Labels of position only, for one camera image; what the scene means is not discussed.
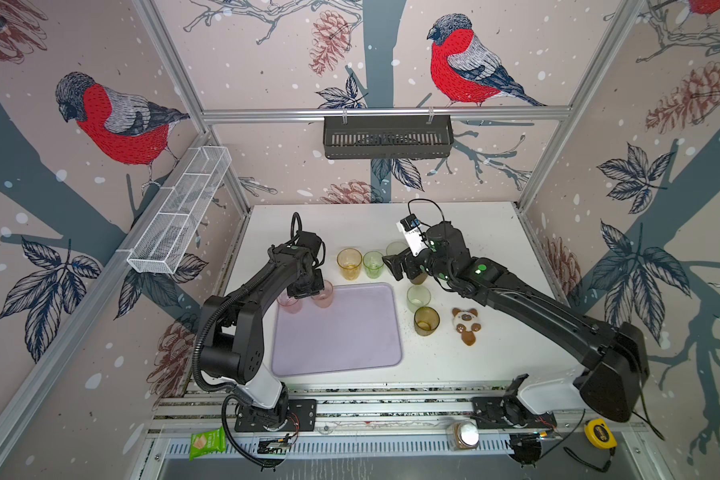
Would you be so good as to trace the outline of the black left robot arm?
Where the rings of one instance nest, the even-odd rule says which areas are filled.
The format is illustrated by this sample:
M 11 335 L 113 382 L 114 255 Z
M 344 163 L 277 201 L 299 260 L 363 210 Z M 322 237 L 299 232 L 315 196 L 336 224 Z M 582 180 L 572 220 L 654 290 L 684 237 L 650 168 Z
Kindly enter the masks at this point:
M 290 238 L 267 250 L 267 263 L 231 293 L 209 297 L 201 310 L 191 354 L 192 377 L 206 392 L 231 394 L 254 422 L 274 429 L 286 423 L 288 393 L 263 366 L 263 317 L 285 293 L 300 300 L 324 289 L 325 244 L 291 219 Z

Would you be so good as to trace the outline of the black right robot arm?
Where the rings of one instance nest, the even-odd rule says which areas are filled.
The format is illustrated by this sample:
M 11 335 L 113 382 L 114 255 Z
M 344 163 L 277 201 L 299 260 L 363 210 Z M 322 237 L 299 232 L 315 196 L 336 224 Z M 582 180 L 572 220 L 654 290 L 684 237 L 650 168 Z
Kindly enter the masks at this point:
M 527 410 L 581 408 L 615 422 L 631 418 L 650 375 L 639 328 L 630 323 L 615 327 L 577 313 L 496 261 L 472 256 L 461 231 L 447 220 L 427 226 L 409 214 L 397 228 L 408 247 L 383 259 L 396 280 L 426 273 L 444 290 L 521 321 L 582 365 L 581 373 L 560 372 L 537 382 L 517 377 L 513 396 Z

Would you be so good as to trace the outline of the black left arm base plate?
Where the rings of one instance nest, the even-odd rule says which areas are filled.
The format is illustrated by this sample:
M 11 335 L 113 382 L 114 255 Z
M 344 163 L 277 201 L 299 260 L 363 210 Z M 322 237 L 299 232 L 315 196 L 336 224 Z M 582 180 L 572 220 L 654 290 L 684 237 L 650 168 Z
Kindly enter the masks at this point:
M 236 433 L 312 432 L 315 428 L 317 401 L 291 399 L 273 409 L 243 406 L 235 415 Z

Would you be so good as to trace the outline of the pink glass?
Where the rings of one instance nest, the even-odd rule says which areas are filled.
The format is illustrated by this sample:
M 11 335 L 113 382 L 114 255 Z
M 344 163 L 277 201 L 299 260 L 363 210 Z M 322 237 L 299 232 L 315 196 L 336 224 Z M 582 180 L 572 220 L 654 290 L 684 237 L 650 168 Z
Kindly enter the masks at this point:
M 286 290 L 277 297 L 277 303 L 279 308 L 288 314 L 297 314 L 303 307 L 303 302 L 300 299 L 291 297 Z
M 324 280 L 323 289 L 313 295 L 311 299 L 320 308 L 325 309 L 330 307 L 334 300 L 333 284 L 328 280 Z

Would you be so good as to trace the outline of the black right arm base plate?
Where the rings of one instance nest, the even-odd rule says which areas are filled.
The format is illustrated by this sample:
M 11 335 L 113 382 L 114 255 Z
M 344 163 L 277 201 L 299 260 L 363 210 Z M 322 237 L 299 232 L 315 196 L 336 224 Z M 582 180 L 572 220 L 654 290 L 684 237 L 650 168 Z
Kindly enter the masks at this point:
M 473 397 L 472 419 L 479 429 L 528 428 L 550 430 L 557 428 L 553 414 L 534 414 L 517 399 L 509 397 Z

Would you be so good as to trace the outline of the olive amber glass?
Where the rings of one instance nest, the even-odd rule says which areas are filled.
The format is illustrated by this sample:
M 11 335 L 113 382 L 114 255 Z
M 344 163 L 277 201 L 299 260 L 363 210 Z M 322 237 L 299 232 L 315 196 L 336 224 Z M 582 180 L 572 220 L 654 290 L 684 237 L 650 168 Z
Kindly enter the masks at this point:
M 435 309 L 423 306 L 415 311 L 413 325 L 418 335 L 429 336 L 440 326 L 440 316 Z

